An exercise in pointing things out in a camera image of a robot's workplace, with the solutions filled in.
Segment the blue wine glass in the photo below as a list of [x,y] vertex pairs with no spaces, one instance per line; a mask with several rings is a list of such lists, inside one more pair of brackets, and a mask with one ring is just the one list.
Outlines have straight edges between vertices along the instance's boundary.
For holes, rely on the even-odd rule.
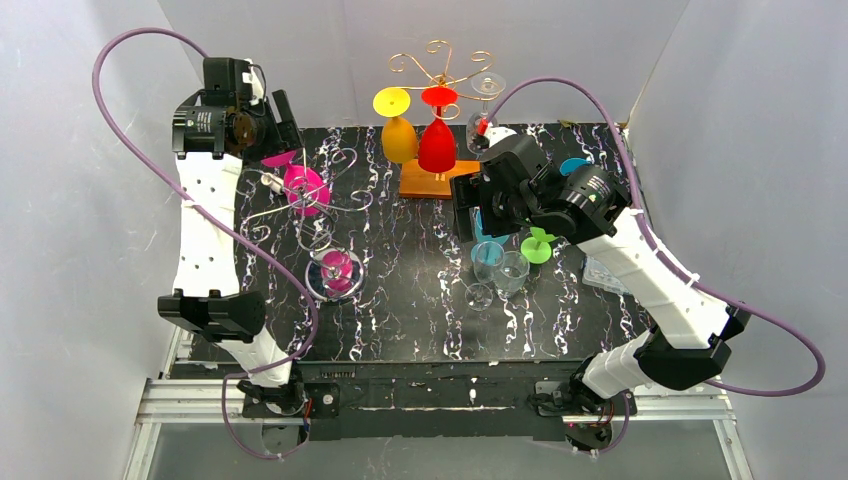
[[562,176],[569,176],[579,167],[590,164],[591,161],[586,158],[568,158],[561,163],[559,172]]

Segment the pink wine glass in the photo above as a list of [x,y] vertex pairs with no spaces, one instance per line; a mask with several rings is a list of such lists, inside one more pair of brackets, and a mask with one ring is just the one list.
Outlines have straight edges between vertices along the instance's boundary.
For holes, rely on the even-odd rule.
[[299,214],[315,216],[321,206],[330,201],[330,189],[322,177],[312,168],[304,165],[305,151],[300,149],[264,159],[261,164],[280,170],[277,175],[284,180],[286,197],[289,204]]

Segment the teal wine glass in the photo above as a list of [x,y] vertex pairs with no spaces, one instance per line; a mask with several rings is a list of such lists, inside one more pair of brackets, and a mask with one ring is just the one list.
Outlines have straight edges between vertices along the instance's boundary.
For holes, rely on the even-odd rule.
[[479,209],[474,210],[473,220],[475,245],[471,251],[472,261],[483,265],[494,265],[500,258],[502,247],[510,239],[510,234],[502,236],[484,234]]

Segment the green wine glass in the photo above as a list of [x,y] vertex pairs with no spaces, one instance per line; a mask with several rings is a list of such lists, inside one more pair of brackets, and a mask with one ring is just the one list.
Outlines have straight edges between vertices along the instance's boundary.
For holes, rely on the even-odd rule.
[[530,264],[540,265],[552,257],[552,243],[556,239],[556,235],[540,227],[531,227],[530,235],[521,242],[520,251]]

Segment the orange yellow wine glass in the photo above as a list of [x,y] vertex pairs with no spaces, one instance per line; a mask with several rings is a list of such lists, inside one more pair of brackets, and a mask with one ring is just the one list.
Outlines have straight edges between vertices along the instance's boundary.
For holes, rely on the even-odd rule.
[[399,87],[384,88],[372,100],[375,113],[387,119],[381,133],[381,144],[385,157],[392,163],[403,164],[417,157],[416,132],[403,117],[410,104],[409,93]]

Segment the clear ribbed wine glass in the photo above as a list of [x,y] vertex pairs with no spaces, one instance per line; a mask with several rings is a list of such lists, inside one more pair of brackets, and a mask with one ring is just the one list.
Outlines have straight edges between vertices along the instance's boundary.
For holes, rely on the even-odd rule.
[[530,263],[520,251],[505,252],[503,261],[493,276],[497,295],[502,299],[508,299],[519,292],[524,286],[529,270]]

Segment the silver wire glass rack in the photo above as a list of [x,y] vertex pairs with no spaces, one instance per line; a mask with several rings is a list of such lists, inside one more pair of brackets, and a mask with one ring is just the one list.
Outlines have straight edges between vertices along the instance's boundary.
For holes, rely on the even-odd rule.
[[[254,213],[240,221],[239,231],[248,237],[253,235],[257,243],[271,236],[271,227],[261,221],[270,216],[284,213],[292,222],[294,236],[298,247],[309,256],[304,272],[304,286],[310,295],[320,302],[341,303],[353,297],[361,289],[366,275],[365,262],[336,239],[338,218],[343,213],[357,213],[367,210],[373,203],[373,195],[367,190],[355,190],[350,193],[351,206],[338,205],[332,200],[332,186],[336,180],[344,176],[358,160],[358,154],[352,148],[341,148],[331,154],[330,161],[340,162],[342,168],[325,177],[316,171],[330,189],[330,201],[319,208],[315,216],[306,217],[299,214],[283,195],[277,195],[284,204]],[[270,172],[280,175],[277,168],[266,167],[259,172]]]

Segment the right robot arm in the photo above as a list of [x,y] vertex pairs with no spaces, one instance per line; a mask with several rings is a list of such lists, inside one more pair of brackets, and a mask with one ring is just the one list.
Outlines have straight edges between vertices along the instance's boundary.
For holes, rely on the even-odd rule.
[[563,172],[533,137],[512,134],[484,152],[479,172],[453,177],[450,189],[461,241],[474,238],[472,209],[486,235],[541,228],[602,263],[649,313],[648,332],[581,363],[565,399],[596,411],[623,391],[646,384],[682,391],[725,368],[727,342],[749,315],[664,264],[668,253],[640,230],[628,191],[604,168],[584,163]]

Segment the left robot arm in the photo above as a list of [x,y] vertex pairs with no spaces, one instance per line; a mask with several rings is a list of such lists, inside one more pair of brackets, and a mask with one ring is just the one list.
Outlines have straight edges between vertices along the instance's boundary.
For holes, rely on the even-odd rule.
[[180,259],[159,315],[227,351],[247,371],[237,387],[274,414],[307,404],[302,381],[266,326],[264,296],[236,275],[236,187],[246,163],[295,153],[303,140],[284,91],[267,93],[250,59],[203,61],[204,86],[172,118],[172,150],[182,202]]

